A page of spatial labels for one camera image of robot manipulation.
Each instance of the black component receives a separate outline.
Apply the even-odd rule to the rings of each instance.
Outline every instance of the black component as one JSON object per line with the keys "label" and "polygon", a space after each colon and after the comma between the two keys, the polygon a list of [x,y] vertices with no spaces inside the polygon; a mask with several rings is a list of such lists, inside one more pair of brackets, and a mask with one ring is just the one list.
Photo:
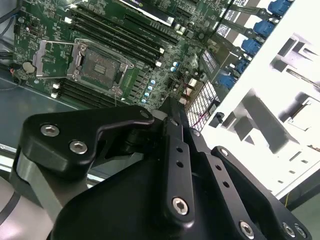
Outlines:
{"label": "black component", "polygon": [[124,27],[123,25],[120,25],[120,24],[118,24],[118,23],[116,23],[114,21],[111,21],[108,18],[106,18],[106,17],[104,17],[104,16],[102,16],[100,14],[97,14],[94,11],[91,11],[91,10],[85,8],[83,5],[78,5],[77,8],[80,9],[81,11],[80,10],[74,11],[75,13],[87,14],[88,16],[94,18],[97,21],[100,21],[100,22],[103,22],[105,24],[108,24],[112,28],[115,28],[116,30],[118,30],[119,32],[117,32],[117,33],[118,34],[121,33],[122,36],[124,36],[124,37],[125,36],[131,37],[131,38],[137,40],[139,43],[144,43],[147,46],[151,46],[152,48],[154,48],[157,51],[159,51],[160,48],[163,48],[161,45],[157,44],[156,42],[151,41],[148,38],[145,38],[145,37],[143,37],[141,35],[138,35],[135,31],[132,31],[132,30]]}
{"label": "black component", "polygon": [[134,23],[134,24],[146,29],[147,31],[159,36],[160,38],[162,38],[163,40],[165,40],[165,41],[167,41],[169,43],[172,43],[174,45],[176,45],[178,43],[178,40],[175,37],[163,32],[163,31],[160,31],[159,29],[157,29],[157,28],[155,28],[155,27],[153,27],[151,25],[146,24],[145,22],[141,21],[140,19],[138,19],[138,18],[136,18],[134,16],[126,14],[124,16],[124,18],[127,19],[128,21],[130,21],[130,22],[132,22],[132,23]]}
{"label": "black component", "polygon": [[228,174],[234,179],[234,185],[248,213],[255,215],[254,219],[267,239],[288,239],[289,235],[284,231],[283,223],[293,229],[297,239],[304,239],[295,231],[295,225],[301,226],[300,221],[232,153],[218,146],[211,154],[222,160]]}
{"label": "black component", "polygon": [[[24,154],[52,173],[57,190],[58,180],[86,178],[100,156],[144,154],[70,200],[54,223],[52,240],[289,240],[288,228],[296,240],[312,239],[227,149],[210,151],[201,133],[189,128],[181,103],[168,97],[159,111],[167,115],[163,121],[131,105],[39,114],[24,122],[14,163]],[[41,134],[48,123],[59,135]],[[73,140],[84,142],[87,152],[69,150]]]}
{"label": "black component", "polygon": [[114,78],[114,81],[115,81],[117,84],[120,83],[120,80],[121,80],[121,77],[122,77],[123,73],[124,73],[123,71],[118,71],[118,72],[116,73],[115,78]]}
{"label": "black component", "polygon": [[132,0],[122,0],[123,2],[125,2],[127,5],[132,6],[135,9],[141,9],[145,12],[147,12],[149,15],[152,15],[156,18],[158,18],[159,20],[161,20],[160,22],[163,24],[167,24],[170,25],[173,22],[173,19],[170,15],[168,15],[167,13],[165,13],[164,11],[161,11],[160,9],[146,3],[145,1],[132,1]]}
{"label": "black component", "polygon": [[[110,108],[115,106],[115,99],[113,97],[99,93],[75,81],[62,79],[59,90],[61,97],[79,102],[89,108]],[[121,107],[125,105],[122,101],[117,102],[117,106]]]}
{"label": "black component", "polygon": [[18,64],[18,63],[10,63],[9,64],[9,67],[11,68],[11,69],[14,69],[14,70],[19,70],[19,69],[21,69],[22,68],[22,66],[20,65],[20,64]]}
{"label": "black component", "polygon": [[217,112],[214,118],[212,119],[212,121],[209,123],[209,126],[213,128],[218,127],[220,124],[224,122],[223,120],[224,117],[225,117],[225,114],[223,114],[222,112]]}
{"label": "black component", "polygon": [[187,19],[189,19],[189,18],[192,17],[192,14],[191,14],[191,13],[183,10],[182,8],[180,8],[180,7],[178,7],[178,6],[177,6],[175,12],[176,12],[176,14],[177,14],[178,16],[182,16],[182,17],[185,17],[185,18],[187,18]]}
{"label": "black component", "polygon": [[120,39],[119,37],[114,36],[113,33],[107,32],[85,20],[78,20],[78,23],[76,22],[72,28],[101,43],[109,45],[126,55],[139,59],[150,66],[154,66],[155,61],[158,59],[153,53],[144,51],[142,48],[131,44],[127,40]]}
{"label": "black component", "polygon": [[241,6],[233,4],[230,6],[229,9],[240,13],[255,15],[258,18],[261,18],[262,20],[269,20],[272,17],[272,15],[268,13],[268,11],[265,8],[259,8],[255,6]]}
{"label": "black component", "polygon": [[188,0],[191,3],[197,4],[200,0]]}
{"label": "black component", "polygon": [[213,34],[217,33],[217,31],[218,31],[218,29],[219,29],[219,27],[221,25],[221,22],[225,19],[225,17],[227,15],[227,13],[229,12],[230,8],[234,5],[234,2],[235,2],[235,0],[231,0],[230,3],[228,4],[227,8],[225,9],[224,14],[222,15],[220,21],[218,22],[218,24],[216,25],[216,27],[214,29]]}
{"label": "black component", "polygon": [[172,84],[174,83],[174,79],[172,79],[171,77],[169,77],[169,79],[168,79],[168,82],[167,82],[167,84],[166,84],[166,87],[168,88],[168,89],[170,89],[171,87],[172,87]]}
{"label": "black component", "polygon": [[56,89],[56,88],[52,88],[52,89],[51,89],[51,93],[52,93],[52,94],[57,94],[58,92],[59,92],[59,90]]}

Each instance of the screw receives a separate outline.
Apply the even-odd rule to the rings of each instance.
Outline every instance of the screw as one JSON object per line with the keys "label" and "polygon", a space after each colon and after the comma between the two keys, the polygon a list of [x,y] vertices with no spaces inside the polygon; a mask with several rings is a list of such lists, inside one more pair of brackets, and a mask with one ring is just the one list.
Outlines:
{"label": "screw", "polygon": [[286,224],[285,222],[282,224],[283,225],[283,228],[285,230],[285,232],[291,236],[292,238],[295,238],[296,235],[295,235],[295,232],[292,230],[291,227],[288,226],[288,224]]}
{"label": "screw", "polygon": [[72,141],[69,148],[75,154],[85,154],[88,150],[87,145],[82,141]]}
{"label": "screw", "polygon": [[299,225],[294,225],[295,226],[295,229],[298,231],[298,233],[300,233],[300,235],[306,239],[307,238],[307,234],[302,230],[301,227],[299,227]]}
{"label": "screw", "polygon": [[146,112],[144,112],[144,111],[140,111],[140,114],[143,116],[143,117],[145,117],[146,119],[148,119],[149,118],[149,115],[146,113]]}
{"label": "screw", "polygon": [[80,46],[80,50],[81,50],[81,51],[85,51],[86,49],[87,49],[86,46],[84,46],[84,45],[81,45],[81,46]]}
{"label": "screw", "polygon": [[239,225],[240,225],[241,231],[248,239],[255,238],[255,233],[248,223],[246,223],[245,221],[241,221]]}
{"label": "screw", "polygon": [[59,128],[55,125],[46,124],[40,128],[40,131],[43,135],[48,137],[56,137],[59,135]]}
{"label": "screw", "polygon": [[223,153],[223,155],[228,156],[228,152],[226,150],[224,150],[223,148],[221,148],[221,152]]}
{"label": "screw", "polygon": [[197,130],[192,129],[192,132],[193,132],[193,134],[196,135],[197,137],[200,137],[200,132],[198,132]]}
{"label": "screw", "polygon": [[19,18],[18,18],[18,22],[21,23],[21,24],[23,24],[23,23],[25,22],[25,20],[24,20],[23,17],[19,17]]}
{"label": "screw", "polygon": [[175,126],[178,126],[178,125],[179,125],[179,124],[178,124],[175,120],[173,120],[172,118],[171,118],[170,122],[171,122],[173,125],[175,125]]}
{"label": "screw", "polygon": [[186,215],[188,213],[188,205],[180,197],[175,197],[172,200],[172,205],[173,205],[174,209],[177,211],[178,214]]}

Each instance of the green circuit board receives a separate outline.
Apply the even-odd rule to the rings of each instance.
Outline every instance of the green circuit board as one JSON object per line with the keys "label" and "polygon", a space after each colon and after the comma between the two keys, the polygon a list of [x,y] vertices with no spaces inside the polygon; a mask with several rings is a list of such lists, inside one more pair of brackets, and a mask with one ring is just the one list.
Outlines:
{"label": "green circuit board", "polygon": [[[54,92],[80,109],[138,104],[153,110],[167,96],[187,105],[186,84],[194,79],[200,83],[199,56],[228,4],[24,0],[14,27],[14,62],[29,62],[34,71],[20,69],[17,74],[26,86],[49,96]],[[164,24],[151,14],[174,20]],[[80,69],[72,69],[81,54],[75,55],[75,48],[84,43],[86,52],[76,63]]]}

